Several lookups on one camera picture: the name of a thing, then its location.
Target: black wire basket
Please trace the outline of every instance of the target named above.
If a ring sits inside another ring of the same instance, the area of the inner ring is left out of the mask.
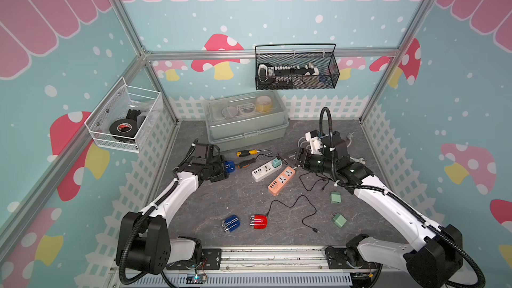
[[[336,44],[270,44],[254,47],[256,90],[335,88]]]

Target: orange power strip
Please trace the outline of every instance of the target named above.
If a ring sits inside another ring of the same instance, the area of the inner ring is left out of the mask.
[[[290,166],[286,167],[285,170],[283,170],[279,176],[274,179],[269,185],[268,185],[268,192],[270,192],[273,196],[277,196],[279,194],[279,191],[283,189],[283,187],[286,185],[286,183],[295,176],[295,170],[291,168]]]

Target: vented panel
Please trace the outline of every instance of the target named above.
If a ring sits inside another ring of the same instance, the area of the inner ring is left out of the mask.
[[[187,274],[168,274],[175,286],[187,287]],[[352,285],[348,273],[264,273],[264,274],[208,274],[202,287],[238,287],[238,286],[349,286]],[[168,287],[160,275],[146,275],[130,285],[133,288]]]

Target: white wire basket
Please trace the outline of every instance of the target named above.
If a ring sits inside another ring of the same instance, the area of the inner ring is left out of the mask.
[[[141,107],[147,114],[134,137],[120,138],[110,133],[110,126],[115,121],[126,118],[130,109],[141,110]],[[138,153],[162,110],[160,92],[128,86],[121,77],[87,118],[85,125],[98,147]]]

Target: yellow tape roll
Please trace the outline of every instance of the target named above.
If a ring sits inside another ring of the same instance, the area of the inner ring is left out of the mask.
[[[256,111],[267,112],[272,110],[272,98],[269,96],[259,96],[256,98]]]

